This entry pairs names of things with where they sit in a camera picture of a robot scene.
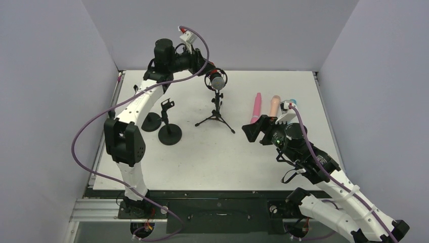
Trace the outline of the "pink microphone black stand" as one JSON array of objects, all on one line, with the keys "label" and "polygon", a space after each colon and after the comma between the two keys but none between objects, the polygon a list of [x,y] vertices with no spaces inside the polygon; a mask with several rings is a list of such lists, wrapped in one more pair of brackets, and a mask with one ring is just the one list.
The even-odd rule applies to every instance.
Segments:
[{"label": "pink microphone black stand", "polygon": [[182,130],[176,124],[171,124],[168,119],[167,111],[175,106],[175,102],[171,101],[170,98],[164,100],[161,103],[161,121],[164,125],[158,132],[159,141],[167,146],[177,144],[182,138]]}]

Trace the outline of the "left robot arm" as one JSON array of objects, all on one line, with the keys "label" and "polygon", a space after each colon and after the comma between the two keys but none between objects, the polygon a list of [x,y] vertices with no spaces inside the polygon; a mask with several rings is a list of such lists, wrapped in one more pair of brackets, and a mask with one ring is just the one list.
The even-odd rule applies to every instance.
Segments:
[{"label": "left robot arm", "polygon": [[194,76],[201,76],[215,68],[199,49],[193,47],[193,41],[183,40],[180,45],[183,51],[178,53],[170,39],[156,41],[154,58],[136,90],[138,97],[130,101],[120,114],[104,122],[106,151],[116,162],[126,183],[124,210],[139,218],[148,216],[153,207],[143,198],[148,192],[141,167],[146,145],[138,126],[139,119],[147,117],[155,102],[170,86],[174,73],[188,70]]}]

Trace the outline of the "teal microphone black stand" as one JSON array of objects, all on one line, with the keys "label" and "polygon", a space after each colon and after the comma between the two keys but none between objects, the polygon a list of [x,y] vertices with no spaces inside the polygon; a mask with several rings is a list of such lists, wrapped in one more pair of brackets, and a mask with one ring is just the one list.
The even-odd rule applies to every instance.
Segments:
[{"label": "teal microphone black stand", "polygon": [[134,85],[133,89],[135,90],[135,94],[142,93],[132,102],[136,115],[135,120],[138,121],[143,117],[143,115],[145,115],[146,117],[143,120],[141,129],[145,132],[156,131],[161,126],[160,116],[155,112],[151,112],[150,110],[158,101],[158,99],[163,95],[162,88],[158,87],[146,91],[144,87],[138,87],[137,85]]}]

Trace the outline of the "beige microphone black stand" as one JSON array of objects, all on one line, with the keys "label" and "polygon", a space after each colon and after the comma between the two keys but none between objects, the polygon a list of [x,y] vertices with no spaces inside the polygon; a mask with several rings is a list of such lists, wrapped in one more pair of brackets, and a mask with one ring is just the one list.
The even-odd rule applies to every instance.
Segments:
[{"label": "beige microphone black stand", "polygon": [[114,109],[114,108],[111,108],[111,109],[107,112],[107,115],[108,115],[108,117],[106,118],[105,123],[106,123],[106,124],[114,123],[114,122],[115,122],[115,115],[116,115],[115,109]]}]

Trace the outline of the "black tripod shock-mount stand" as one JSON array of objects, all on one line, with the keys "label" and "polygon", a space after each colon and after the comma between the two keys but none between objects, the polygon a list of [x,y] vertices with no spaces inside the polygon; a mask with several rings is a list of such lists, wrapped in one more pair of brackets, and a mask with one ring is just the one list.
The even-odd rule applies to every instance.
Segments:
[{"label": "black tripod shock-mount stand", "polygon": [[[224,80],[226,81],[226,85],[227,85],[227,83],[228,83],[228,76],[227,76],[226,72],[225,72],[224,70],[220,69],[220,68],[216,68],[216,69],[215,69],[215,70],[213,70],[213,71],[219,71],[219,72],[221,72],[221,73],[223,74],[223,78],[224,78]],[[215,120],[215,121],[218,121],[218,122],[221,122],[221,123],[225,124],[225,125],[230,129],[230,131],[231,131],[233,134],[235,134],[235,131],[234,131],[234,130],[229,126],[229,124],[228,124],[228,123],[223,119],[223,117],[222,117],[222,115],[221,115],[221,106],[222,106],[222,104],[223,104],[222,99],[223,99],[223,97],[224,97],[224,94],[221,92],[221,90],[220,90],[220,91],[217,91],[217,90],[214,90],[213,88],[211,88],[211,87],[209,86],[209,75],[210,75],[210,73],[207,73],[207,74],[204,76],[204,83],[205,83],[205,86],[206,86],[209,90],[211,90],[211,91],[213,91],[213,92],[214,92],[214,98],[212,98],[211,102],[215,105],[215,109],[213,109],[213,110],[212,110],[212,112],[211,112],[211,116],[209,116],[209,117],[205,118],[204,120],[202,120],[202,121],[200,121],[200,122],[196,123],[196,124],[195,124],[195,127],[200,126],[202,123],[204,123],[204,122],[206,122],[206,121],[208,121],[208,120]]]}]

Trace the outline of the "red mesh microphone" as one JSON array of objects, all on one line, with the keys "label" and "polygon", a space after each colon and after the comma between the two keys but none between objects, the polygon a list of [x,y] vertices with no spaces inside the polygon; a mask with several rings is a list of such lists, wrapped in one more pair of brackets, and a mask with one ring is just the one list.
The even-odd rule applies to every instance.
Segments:
[{"label": "red mesh microphone", "polygon": [[226,85],[223,74],[219,71],[213,71],[209,75],[209,86],[214,90],[220,91]]}]

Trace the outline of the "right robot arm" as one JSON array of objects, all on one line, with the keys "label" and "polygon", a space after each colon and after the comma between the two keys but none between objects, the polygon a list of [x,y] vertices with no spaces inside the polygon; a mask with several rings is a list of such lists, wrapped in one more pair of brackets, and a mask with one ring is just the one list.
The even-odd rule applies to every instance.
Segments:
[{"label": "right robot arm", "polygon": [[297,123],[281,124],[276,117],[262,115],[242,126],[247,140],[273,145],[278,159],[285,159],[313,185],[327,193],[341,210],[327,205],[308,191],[297,188],[288,196],[285,209],[292,216],[303,215],[319,221],[349,242],[400,242],[410,227],[395,220],[372,203],[347,177],[339,164],[308,139],[307,128]]}]

